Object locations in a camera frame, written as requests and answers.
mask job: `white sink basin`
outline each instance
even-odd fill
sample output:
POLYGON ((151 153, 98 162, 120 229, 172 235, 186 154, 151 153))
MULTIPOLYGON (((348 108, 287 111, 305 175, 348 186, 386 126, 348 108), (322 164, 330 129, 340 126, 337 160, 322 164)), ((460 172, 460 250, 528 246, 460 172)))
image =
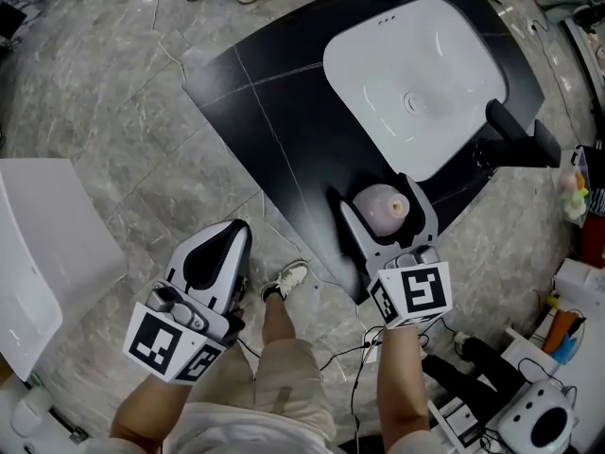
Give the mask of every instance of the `white sink basin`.
POLYGON ((337 35, 328 81, 395 172, 432 177, 486 123, 507 86, 466 18, 443 0, 416 0, 337 35))

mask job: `fiducial marker cube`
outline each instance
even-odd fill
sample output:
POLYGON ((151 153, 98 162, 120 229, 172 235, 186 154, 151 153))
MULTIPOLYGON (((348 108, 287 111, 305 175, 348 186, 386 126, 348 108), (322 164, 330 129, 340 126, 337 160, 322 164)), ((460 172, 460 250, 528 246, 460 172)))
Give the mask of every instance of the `fiducial marker cube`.
POLYGON ((380 270, 368 292, 388 329, 428 323, 453 306, 447 262, 380 270))
POLYGON ((124 353, 167 383, 193 385, 226 347, 137 303, 124 353))

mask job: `marble floor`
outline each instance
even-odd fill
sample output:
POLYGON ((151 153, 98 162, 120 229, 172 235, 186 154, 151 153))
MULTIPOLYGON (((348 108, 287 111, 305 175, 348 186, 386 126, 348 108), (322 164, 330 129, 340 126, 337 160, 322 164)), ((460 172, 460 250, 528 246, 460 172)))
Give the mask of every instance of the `marble floor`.
MULTIPOLYGON (((292 260, 309 261, 320 280, 309 276, 287 307, 320 364, 357 346, 366 328, 380 323, 369 304, 357 310, 342 289, 325 283, 334 281, 329 272, 189 100, 180 66, 158 46, 182 62, 187 76, 310 1, 243 7, 235 0, 159 0, 152 30, 156 0, 51 0, 24 44, 0 62, 2 157, 70 159, 129 260, 128 275, 40 368, 57 408, 91 434, 107 433, 116 407, 145 376, 121 353, 134 303, 146 297, 176 244, 213 222, 238 217, 250 224, 251 290, 292 260)), ((558 28, 541 31, 544 49, 531 35, 525 15, 534 15, 532 5, 507 11, 494 3, 544 90, 539 117, 564 148, 590 144, 595 124, 580 66, 558 28)), ((451 327, 495 347, 505 326, 530 329, 569 253, 555 205, 547 171, 501 169, 440 237, 454 283, 456 307, 445 317, 451 327)), ((255 350, 262 346, 263 312, 250 294, 243 339, 255 350)), ((469 370, 441 325, 430 336, 429 351, 469 370)), ((324 371, 340 441, 352 437, 349 398, 358 361, 352 353, 324 371)), ((362 433, 377 430, 375 377, 376 365, 369 365, 355 397, 362 433)), ((429 378, 427 385, 433 398, 443 396, 429 378)))

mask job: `white box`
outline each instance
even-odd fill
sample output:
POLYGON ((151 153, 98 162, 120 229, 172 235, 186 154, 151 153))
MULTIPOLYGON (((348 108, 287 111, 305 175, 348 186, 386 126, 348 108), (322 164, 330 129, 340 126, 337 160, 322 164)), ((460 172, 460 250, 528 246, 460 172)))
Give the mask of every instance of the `white box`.
POLYGON ((69 160, 0 160, 0 353, 17 376, 127 272, 69 160))
POLYGON ((389 329, 427 323, 452 309, 447 262, 380 270, 368 292, 389 329))
POLYGON ((581 307, 584 315, 605 313, 605 270, 565 259, 555 275, 555 290, 581 307))

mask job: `black countertop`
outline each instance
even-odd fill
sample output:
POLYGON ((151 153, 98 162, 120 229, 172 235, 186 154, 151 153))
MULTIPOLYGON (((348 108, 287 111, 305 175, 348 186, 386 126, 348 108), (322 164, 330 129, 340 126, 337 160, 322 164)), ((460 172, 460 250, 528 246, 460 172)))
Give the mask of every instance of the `black countertop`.
MULTIPOLYGON (((358 251, 335 214, 373 183, 404 191, 368 134, 328 83, 323 51, 338 33, 412 0, 318 0, 262 28, 197 69, 183 88, 302 239, 352 298, 367 293, 358 251)), ((506 25, 486 0, 447 0, 471 22, 507 82, 506 108, 526 128, 544 102, 506 25)), ((472 159, 486 125, 434 177, 420 183, 443 231, 490 179, 472 159)), ((412 214, 398 239, 418 225, 412 214)))

